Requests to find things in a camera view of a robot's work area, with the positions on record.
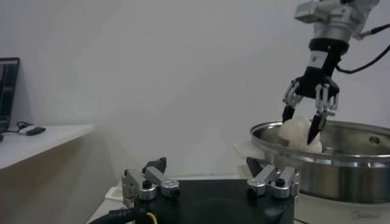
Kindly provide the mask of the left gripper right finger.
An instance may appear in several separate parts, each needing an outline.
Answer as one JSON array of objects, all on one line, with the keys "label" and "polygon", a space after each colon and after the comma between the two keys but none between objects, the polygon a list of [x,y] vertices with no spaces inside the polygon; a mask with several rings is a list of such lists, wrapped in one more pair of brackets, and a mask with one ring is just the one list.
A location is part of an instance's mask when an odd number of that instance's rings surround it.
[{"label": "left gripper right finger", "polygon": [[257,198],[269,192],[274,198],[296,197],[300,192],[300,173],[294,167],[278,169],[265,164],[263,159],[247,157],[246,164],[252,174],[247,180],[250,194]]}]

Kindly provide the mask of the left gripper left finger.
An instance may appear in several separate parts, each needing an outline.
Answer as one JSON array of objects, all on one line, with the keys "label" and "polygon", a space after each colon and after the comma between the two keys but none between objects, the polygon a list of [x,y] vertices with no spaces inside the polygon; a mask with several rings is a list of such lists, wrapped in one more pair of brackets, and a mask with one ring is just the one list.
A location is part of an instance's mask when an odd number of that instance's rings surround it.
[{"label": "left gripper left finger", "polygon": [[126,169],[122,175],[122,201],[126,207],[135,204],[135,200],[152,201],[159,192],[162,197],[177,199],[180,197],[180,184],[165,175],[167,158],[149,161],[141,171]]}]

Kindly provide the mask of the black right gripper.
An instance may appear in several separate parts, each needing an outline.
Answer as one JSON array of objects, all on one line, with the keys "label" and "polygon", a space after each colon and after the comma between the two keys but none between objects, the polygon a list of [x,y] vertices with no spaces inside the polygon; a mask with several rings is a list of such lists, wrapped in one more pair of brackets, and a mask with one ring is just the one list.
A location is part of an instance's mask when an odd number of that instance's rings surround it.
[{"label": "black right gripper", "polygon": [[283,96],[285,107],[282,122],[293,118],[296,106],[303,96],[315,99],[316,113],[311,121],[307,144],[310,145],[322,131],[329,116],[338,109],[339,86],[332,80],[333,72],[349,48],[345,41],[331,38],[313,38],[309,49],[315,61],[309,63],[303,76],[291,81]]}]

